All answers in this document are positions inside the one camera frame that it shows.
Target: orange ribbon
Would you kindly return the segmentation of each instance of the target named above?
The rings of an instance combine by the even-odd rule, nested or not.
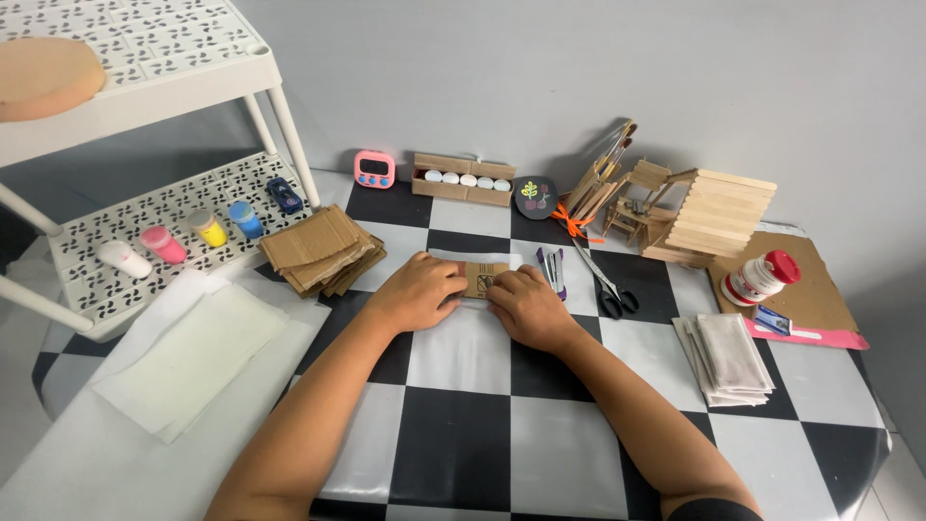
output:
[[[594,221],[594,215],[589,219],[584,221],[573,221],[569,218],[569,214],[566,212],[566,208],[563,206],[563,203],[557,203],[557,209],[550,214],[550,217],[554,219],[560,219],[561,221],[566,222],[566,229],[569,231],[569,234],[573,237],[578,235],[583,239],[588,239],[588,242],[605,242],[605,239],[589,239],[582,234],[582,230],[579,229],[579,226],[583,224],[588,224],[589,222]]]

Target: pink paper strip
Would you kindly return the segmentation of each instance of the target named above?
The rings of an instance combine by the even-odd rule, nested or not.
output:
[[[862,335],[854,332],[840,329],[838,331],[827,331],[825,329],[805,329],[803,327],[791,327],[791,335],[782,337],[771,331],[765,326],[743,317],[746,328],[749,329],[749,335],[752,338],[765,338],[767,340],[780,340],[781,342],[794,342],[795,344],[813,344],[816,346],[827,346],[831,348],[843,349],[868,349],[869,344],[862,338]]]

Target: scissors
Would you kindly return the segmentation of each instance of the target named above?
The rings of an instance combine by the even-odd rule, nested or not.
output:
[[[594,273],[595,276],[594,291],[598,294],[598,302],[601,303],[601,307],[605,310],[607,316],[617,320],[624,316],[624,310],[626,310],[627,313],[638,312],[640,310],[640,302],[637,301],[633,293],[626,289],[618,288],[614,286],[614,283],[607,280],[605,274],[601,272],[598,265],[588,256],[588,253],[585,253],[585,249],[582,248],[575,237],[572,238],[572,244],[576,245],[576,249],[579,250],[579,255],[582,256],[582,260],[588,264],[589,268],[592,268],[592,273]]]

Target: painted coaster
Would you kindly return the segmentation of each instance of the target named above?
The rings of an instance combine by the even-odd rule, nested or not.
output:
[[[528,219],[546,219],[557,209],[559,193],[552,181],[539,175],[519,177],[514,185],[515,204]]]

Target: white shelf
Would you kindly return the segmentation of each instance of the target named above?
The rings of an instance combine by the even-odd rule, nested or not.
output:
[[[106,69],[92,100],[0,123],[0,167],[280,85],[269,47],[225,0],[0,0],[0,41],[86,42]]]
[[[225,264],[242,262],[254,267],[266,261],[257,250],[259,240],[244,238],[229,220],[227,209],[234,201],[251,203],[265,235],[310,215],[308,207],[292,215],[280,209],[265,191],[267,181],[274,177],[286,179],[305,199],[293,169],[279,156],[260,153],[64,223],[64,233],[49,237],[49,243],[69,307],[94,321],[94,328],[84,335],[104,341],[124,332],[130,319],[183,268],[211,272]],[[228,233],[224,246],[211,248],[186,225],[186,217],[202,209],[216,214]],[[167,226],[187,248],[186,262],[166,264],[139,243],[138,235],[157,224]],[[105,265],[96,258],[96,251],[110,240],[129,243],[155,269],[144,279],[135,279]]]

